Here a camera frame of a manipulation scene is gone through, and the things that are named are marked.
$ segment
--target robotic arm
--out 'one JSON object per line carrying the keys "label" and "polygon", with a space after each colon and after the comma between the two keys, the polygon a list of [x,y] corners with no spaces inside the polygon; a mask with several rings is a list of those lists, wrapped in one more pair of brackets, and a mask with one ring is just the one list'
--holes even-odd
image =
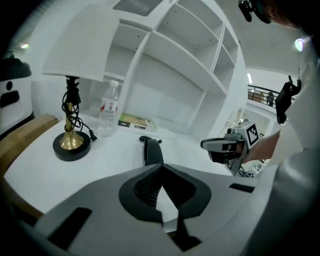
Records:
{"label": "robotic arm", "polygon": [[250,149],[259,141],[254,122],[243,122],[234,129],[229,128],[223,138],[210,138],[201,142],[201,147],[211,153],[213,162],[225,164],[231,172],[240,172],[243,159]]}

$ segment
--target black cable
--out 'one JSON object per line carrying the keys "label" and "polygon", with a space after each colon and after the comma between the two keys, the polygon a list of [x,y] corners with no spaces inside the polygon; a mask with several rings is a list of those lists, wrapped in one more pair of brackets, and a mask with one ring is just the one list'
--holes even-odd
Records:
{"label": "black cable", "polygon": [[62,105],[61,105],[61,109],[62,111],[65,113],[66,118],[70,121],[71,123],[71,129],[68,130],[67,129],[67,125],[64,125],[64,130],[66,132],[71,132],[75,127],[76,128],[80,128],[80,132],[82,132],[82,129],[85,127],[87,127],[89,129],[89,133],[90,133],[90,139],[94,142],[97,137],[95,136],[94,132],[89,128],[88,125],[86,125],[84,123],[84,121],[79,117],[79,104],[77,105],[72,105],[72,110],[68,110],[68,105],[67,103],[67,96],[68,92],[66,92],[63,97],[62,97]]}

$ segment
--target bottle label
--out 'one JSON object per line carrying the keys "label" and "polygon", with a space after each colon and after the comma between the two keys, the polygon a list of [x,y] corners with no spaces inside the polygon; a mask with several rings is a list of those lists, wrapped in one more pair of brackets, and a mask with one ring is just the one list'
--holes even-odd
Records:
{"label": "bottle label", "polygon": [[107,99],[101,106],[100,111],[104,112],[105,110],[117,112],[118,102]]}

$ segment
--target lamp shade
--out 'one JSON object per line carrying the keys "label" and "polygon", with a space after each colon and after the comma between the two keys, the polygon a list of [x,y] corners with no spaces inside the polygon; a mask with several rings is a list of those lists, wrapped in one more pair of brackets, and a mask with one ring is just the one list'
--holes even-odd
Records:
{"label": "lamp shade", "polygon": [[103,82],[108,53],[119,25],[109,7],[90,4],[80,11],[54,42],[42,74]]}

